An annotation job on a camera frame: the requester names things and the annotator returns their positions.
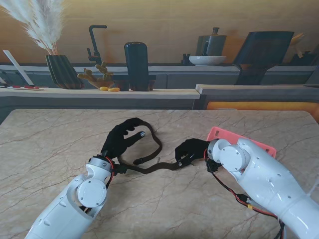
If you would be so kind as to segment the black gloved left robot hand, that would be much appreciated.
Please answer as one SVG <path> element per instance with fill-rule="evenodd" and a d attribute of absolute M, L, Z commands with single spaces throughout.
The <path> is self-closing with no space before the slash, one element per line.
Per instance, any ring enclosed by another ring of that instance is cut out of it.
<path fill-rule="evenodd" d="M 100 155 L 109 159 L 121 156 L 128 147 L 145 136 L 145 132 L 140 131 L 128 138 L 124 138 L 125 135 L 128 135 L 130 131 L 134 131 L 135 127 L 140 126 L 142 123 L 143 121 L 139 118 L 131 118 L 116 125 L 109 132 Z"/>

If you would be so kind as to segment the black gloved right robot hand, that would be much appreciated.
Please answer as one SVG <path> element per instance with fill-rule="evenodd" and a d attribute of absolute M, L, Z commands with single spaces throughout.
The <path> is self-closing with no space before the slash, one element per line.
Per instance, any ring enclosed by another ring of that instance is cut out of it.
<path fill-rule="evenodd" d="M 210 142 L 191 138 L 175 148 L 175 159 L 180 167 L 188 166 L 193 160 L 201 159 Z"/>

